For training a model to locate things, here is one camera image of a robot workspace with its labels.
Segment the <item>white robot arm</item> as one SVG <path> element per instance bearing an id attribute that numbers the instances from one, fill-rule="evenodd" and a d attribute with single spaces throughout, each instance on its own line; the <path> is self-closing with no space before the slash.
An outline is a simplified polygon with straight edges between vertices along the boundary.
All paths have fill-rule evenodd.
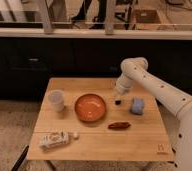
<path id="1" fill-rule="evenodd" d="M 161 102 L 179 121 L 174 171 L 192 171 L 192 95 L 150 74 L 144 57 L 127 58 L 121 64 L 115 90 L 124 95 L 137 82 Z"/>

